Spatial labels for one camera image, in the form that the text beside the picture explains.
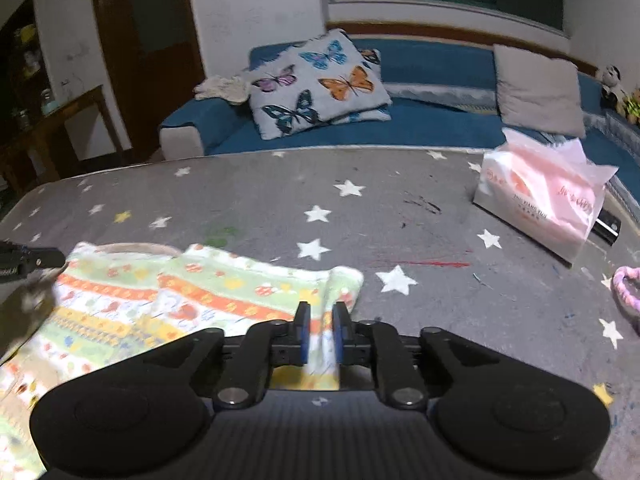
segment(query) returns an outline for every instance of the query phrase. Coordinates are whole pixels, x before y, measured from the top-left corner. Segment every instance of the sofa backrest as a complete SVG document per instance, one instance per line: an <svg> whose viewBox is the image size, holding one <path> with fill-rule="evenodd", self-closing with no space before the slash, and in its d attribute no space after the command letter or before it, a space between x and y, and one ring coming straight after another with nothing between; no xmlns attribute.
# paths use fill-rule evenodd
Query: sofa backrest
<svg viewBox="0 0 640 480"><path fill-rule="evenodd" d="M376 48L385 83L480 88L495 92L494 51L471 45L393 38L351 38L358 48ZM293 43L259 46L250 53L250 68L275 59ZM582 109L602 115L600 83L578 73Z"/></svg>

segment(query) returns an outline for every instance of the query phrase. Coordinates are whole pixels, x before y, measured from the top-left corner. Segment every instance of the pink butterfly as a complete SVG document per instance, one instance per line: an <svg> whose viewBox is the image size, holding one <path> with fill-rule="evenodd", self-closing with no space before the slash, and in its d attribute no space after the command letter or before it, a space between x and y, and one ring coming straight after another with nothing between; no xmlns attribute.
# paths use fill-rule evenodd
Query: pink butterfly
<svg viewBox="0 0 640 480"><path fill-rule="evenodd" d="M293 75L294 65L285 67L280 75L273 76L268 74L269 77L258 79L252 83L253 86L257 86L263 92L273 92L278 89L278 86L291 86L298 78Z"/></svg>

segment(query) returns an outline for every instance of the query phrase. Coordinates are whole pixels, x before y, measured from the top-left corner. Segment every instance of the orange butterfly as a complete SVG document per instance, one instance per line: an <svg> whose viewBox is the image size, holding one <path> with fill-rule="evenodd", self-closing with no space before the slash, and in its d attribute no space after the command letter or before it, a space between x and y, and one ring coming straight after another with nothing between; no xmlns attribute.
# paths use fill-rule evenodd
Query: orange butterfly
<svg viewBox="0 0 640 480"><path fill-rule="evenodd" d="M318 79L318 82L329 89L331 97L338 101L346 101L349 90L353 90L353 93L358 95L356 88L367 93L373 92L374 89L373 83L367 79L367 73L360 65L353 69L348 81L341 77L340 79Z"/></svg>

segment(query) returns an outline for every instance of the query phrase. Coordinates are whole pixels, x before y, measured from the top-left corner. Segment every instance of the white wall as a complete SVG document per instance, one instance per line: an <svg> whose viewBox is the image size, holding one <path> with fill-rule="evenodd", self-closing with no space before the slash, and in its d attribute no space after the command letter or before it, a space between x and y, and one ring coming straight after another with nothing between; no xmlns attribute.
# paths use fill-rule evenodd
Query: white wall
<svg viewBox="0 0 640 480"><path fill-rule="evenodd" d="M406 0L334 0L329 3L329 19L332 22L379 21L448 25L530 41L560 52L569 52L570 48L569 40L564 34L544 25L502 12L445 2L412 4Z"/></svg>
<svg viewBox="0 0 640 480"><path fill-rule="evenodd" d="M321 0L191 0L207 76L247 66L255 46L324 32Z"/></svg>
<svg viewBox="0 0 640 480"><path fill-rule="evenodd" d="M640 85L640 0L564 0L571 53L598 67L614 64L623 86Z"/></svg>
<svg viewBox="0 0 640 480"><path fill-rule="evenodd" d="M0 0L0 25L22 1ZM34 0L34 7L47 73L56 99L65 102L103 85L120 142L125 149L130 148L104 65L92 0ZM114 151L95 107L67 121L66 129L80 159Z"/></svg>

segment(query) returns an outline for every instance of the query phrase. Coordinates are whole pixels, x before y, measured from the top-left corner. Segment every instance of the brown wooden door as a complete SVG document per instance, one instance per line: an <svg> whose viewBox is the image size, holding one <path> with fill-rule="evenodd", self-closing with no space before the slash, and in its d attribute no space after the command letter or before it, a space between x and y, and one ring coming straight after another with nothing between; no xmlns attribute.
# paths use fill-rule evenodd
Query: brown wooden door
<svg viewBox="0 0 640 480"><path fill-rule="evenodd" d="M111 85L136 161L204 79L190 0L94 0Z"/></svg>

